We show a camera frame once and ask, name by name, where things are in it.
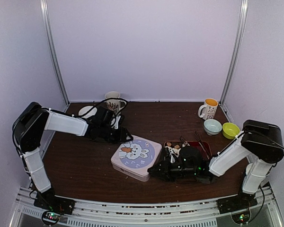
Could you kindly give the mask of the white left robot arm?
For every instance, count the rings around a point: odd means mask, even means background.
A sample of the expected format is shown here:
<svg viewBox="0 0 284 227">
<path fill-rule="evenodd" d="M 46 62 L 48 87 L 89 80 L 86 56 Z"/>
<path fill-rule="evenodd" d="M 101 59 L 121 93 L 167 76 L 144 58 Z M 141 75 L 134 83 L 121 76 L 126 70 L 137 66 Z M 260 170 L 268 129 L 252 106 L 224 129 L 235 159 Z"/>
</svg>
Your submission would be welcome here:
<svg viewBox="0 0 284 227">
<path fill-rule="evenodd" d="M 59 205 L 58 198 L 48 190 L 50 180 L 46 174 L 40 155 L 41 139 L 44 131 L 58 131 L 86 137 L 103 139 L 109 143 L 125 143 L 133 140 L 130 132 L 121 126 L 124 116 L 103 106 L 90 106 L 80 115 L 70 115 L 31 102 L 12 126 L 12 138 L 19 156 L 24 161 L 27 174 L 38 192 L 40 202 L 48 210 Z"/>
</svg>

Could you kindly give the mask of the bunny print tin lid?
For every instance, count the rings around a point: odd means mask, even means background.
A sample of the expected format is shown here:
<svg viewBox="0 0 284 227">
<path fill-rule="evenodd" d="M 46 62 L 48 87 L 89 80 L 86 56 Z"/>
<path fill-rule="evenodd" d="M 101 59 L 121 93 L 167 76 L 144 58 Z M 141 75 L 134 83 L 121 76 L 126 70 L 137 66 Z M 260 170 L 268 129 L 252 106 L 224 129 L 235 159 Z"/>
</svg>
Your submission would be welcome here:
<svg viewBox="0 0 284 227">
<path fill-rule="evenodd" d="M 130 142 L 122 143 L 111 157 L 112 166 L 117 166 L 129 172 L 146 176 L 148 168 L 157 163 L 160 158 L 162 145 L 133 136 Z"/>
</svg>

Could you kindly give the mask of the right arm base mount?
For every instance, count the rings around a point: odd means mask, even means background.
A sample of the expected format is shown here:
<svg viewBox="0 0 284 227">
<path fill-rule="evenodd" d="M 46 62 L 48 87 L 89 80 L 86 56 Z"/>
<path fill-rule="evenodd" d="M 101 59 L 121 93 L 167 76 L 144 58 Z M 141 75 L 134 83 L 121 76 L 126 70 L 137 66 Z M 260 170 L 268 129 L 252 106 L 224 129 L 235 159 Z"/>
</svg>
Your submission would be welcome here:
<svg viewBox="0 0 284 227">
<path fill-rule="evenodd" d="M 238 196 L 217 200 L 219 213 L 230 213 L 232 221 L 238 225 L 247 224 L 251 220 L 250 208 L 257 204 L 256 199 L 244 199 Z"/>
</svg>

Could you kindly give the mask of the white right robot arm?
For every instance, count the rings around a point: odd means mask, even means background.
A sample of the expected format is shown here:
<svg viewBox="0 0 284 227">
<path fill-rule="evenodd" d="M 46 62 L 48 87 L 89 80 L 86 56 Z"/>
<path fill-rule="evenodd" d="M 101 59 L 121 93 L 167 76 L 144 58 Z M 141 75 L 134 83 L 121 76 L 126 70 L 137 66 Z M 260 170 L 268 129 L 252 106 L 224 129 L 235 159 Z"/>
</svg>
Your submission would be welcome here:
<svg viewBox="0 0 284 227">
<path fill-rule="evenodd" d="M 284 157 L 282 133 L 279 126 L 254 120 L 246 120 L 243 129 L 221 152 L 204 160 L 200 151 L 184 146 L 176 155 L 165 148 L 164 160 L 148 169 L 150 176 L 165 181 L 192 176 L 201 183 L 213 183 L 235 164 L 249 155 L 254 162 L 247 165 L 241 192 L 233 198 L 233 205 L 242 209 L 251 202 L 251 194 L 265 180 L 274 164 Z"/>
</svg>

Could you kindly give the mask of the metal serving tongs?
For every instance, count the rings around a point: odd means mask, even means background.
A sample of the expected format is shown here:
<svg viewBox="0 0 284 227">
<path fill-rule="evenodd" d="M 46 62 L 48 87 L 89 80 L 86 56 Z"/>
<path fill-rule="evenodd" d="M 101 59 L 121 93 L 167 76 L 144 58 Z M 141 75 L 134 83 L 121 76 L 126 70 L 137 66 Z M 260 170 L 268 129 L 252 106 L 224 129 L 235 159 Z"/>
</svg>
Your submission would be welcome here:
<svg viewBox="0 0 284 227">
<path fill-rule="evenodd" d="M 198 146 L 201 148 L 203 154 L 206 156 L 206 160 L 209 160 L 212 158 L 212 153 L 211 153 L 211 150 L 210 148 L 207 148 L 205 146 L 205 144 L 203 143 L 202 141 L 202 138 L 201 136 L 199 135 L 199 133 L 197 131 L 194 132 L 194 137 L 196 139 L 196 143 L 198 144 Z M 179 137 L 180 141 L 182 142 L 182 147 L 185 147 L 185 146 L 192 146 L 183 136 L 180 136 Z"/>
</svg>

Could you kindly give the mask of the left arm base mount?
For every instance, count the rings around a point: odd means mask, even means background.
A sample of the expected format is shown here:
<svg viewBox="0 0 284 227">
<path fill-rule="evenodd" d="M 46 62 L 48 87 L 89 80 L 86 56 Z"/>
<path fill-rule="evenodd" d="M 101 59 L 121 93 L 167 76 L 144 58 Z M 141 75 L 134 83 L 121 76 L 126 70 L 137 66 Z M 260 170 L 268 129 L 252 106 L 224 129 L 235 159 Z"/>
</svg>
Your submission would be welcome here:
<svg viewBox="0 0 284 227">
<path fill-rule="evenodd" d="M 34 206 L 44 209 L 41 214 L 42 222 L 48 226 L 53 226 L 60 221 L 63 215 L 72 214 L 75 201 L 71 199 L 54 197 L 54 201 L 50 203 L 39 197 L 35 199 Z"/>
</svg>

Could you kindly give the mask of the red chocolate tray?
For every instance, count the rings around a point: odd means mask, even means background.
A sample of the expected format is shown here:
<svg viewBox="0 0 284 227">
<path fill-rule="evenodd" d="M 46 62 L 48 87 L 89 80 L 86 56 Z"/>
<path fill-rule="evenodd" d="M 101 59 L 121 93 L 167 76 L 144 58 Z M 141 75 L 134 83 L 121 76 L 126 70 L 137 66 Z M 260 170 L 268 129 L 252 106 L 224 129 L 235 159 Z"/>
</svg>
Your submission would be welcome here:
<svg viewBox="0 0 284 227">
<path fill-rule="evenodd" d="M 202 152 L 201 148 L 198 146 L 198 144 L 197 144 L 195 141 L 193 141 L 193 140 L 188 141 L 188 142 L 192 145 L 192 147 L 195 147 L 196 149 L 198 149 L 199 152 L 200 152 L 201 155 L 202 155 L 202 158 L 203 158 L 204 160 L 206 160 L 206 159 L 205 159 L 206 156 L 203 154 L 203 152 Z M 207 148 L 210 148 L 209 143 L 207 143 L 206 141 L 203 141 L 203 143 L 205 144 L 205 146 L 206 146 Z M 179 140 L 166 141 L 166 142 L 163 144 L 163 147 L 166 147 L 167 145 L 170 145 L 172 148 L 177 147 L 177 146 L 179 146 L 180 148 L 182 148 L 182 142 L 179 141 Z"/>
</svg>

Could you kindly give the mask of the white divided tin box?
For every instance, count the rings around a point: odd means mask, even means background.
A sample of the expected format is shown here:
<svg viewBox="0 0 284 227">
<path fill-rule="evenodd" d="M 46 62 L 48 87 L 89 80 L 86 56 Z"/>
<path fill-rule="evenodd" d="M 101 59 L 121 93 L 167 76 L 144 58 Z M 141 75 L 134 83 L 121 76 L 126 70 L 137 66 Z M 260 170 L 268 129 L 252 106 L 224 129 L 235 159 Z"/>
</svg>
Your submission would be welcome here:
<svg viewBox="0 0 284 227">
<path fill-rule="evenodd" d="M 147 174 L 146 176 L 140 176 L 140 175 L 138 175 L 138 174 L 129 172 L 129 171 L 127 171 L 127 170 L 125 170 L 125 169 L 122 169 L 122 168 L 120 168 L 120 167 L 117 167 L 117 166 L 113 166 L 113 168 L 114 168 L 115 170 L 117 170 L 117 171 L 119 171 L 119 172 L 121 172 L 121 173 L 123 173 L 123 174 L 126 174 L 126 175 L 128 175 L 128 176 L 130 176 L 130 177 L 132 177 L 132 178 L 134 178 L 134 179 L 136 179 L 136 180 L 139 180 L 139 181 L 141 181 L 141 182 L 146 182 L 146 181 L 148 181 L 149 178 L 150 178 L 150 175 L 149 175 L 149 174 Z"/>
</svg>

